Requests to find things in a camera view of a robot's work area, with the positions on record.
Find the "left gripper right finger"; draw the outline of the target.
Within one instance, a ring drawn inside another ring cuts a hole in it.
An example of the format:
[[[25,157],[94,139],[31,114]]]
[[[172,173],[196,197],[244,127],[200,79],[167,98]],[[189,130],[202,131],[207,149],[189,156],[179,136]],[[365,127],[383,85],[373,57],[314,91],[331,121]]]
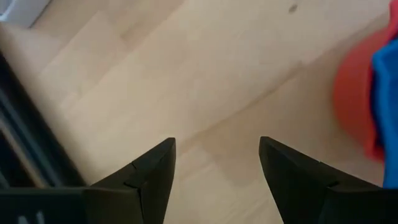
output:
[[[284,224],[398,224],[398,189],[384,189],[263,136],[259,158]]]

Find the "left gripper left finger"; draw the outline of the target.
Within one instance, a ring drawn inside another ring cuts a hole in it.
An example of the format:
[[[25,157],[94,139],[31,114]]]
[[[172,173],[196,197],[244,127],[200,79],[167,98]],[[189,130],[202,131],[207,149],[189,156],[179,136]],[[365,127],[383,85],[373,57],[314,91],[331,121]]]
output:
[[[174,181],[176,140],[158,145],[83,192],[84,224],[163,224]]]

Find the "red measuring cup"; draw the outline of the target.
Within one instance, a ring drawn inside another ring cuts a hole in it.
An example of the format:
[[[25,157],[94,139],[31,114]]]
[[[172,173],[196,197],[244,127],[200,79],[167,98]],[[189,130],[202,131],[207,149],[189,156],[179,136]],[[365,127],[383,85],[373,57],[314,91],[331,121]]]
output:
[[[363,37],[345,54],[333,84],[333,110],[341,128],[364,150],[365,155],[384,160],[384,148],[371,109],[372,57],[398,37],[398,0],[390,0],[386,26]]]

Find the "blue measuring cup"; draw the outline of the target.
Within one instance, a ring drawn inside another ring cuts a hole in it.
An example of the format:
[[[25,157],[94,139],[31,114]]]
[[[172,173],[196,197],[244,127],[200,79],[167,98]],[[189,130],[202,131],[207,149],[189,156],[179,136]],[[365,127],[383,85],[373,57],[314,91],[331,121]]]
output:
[[[398,40],[373,55],[373,109],[384,148],[384,183],[398,189]]]

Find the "black aluminium table frame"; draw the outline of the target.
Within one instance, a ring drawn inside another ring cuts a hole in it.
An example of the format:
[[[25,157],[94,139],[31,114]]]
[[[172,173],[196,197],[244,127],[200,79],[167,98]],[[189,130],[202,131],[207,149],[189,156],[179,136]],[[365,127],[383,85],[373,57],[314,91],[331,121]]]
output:
[[[0,52],[0,118],[51,187],[86,185],[13,69]]]

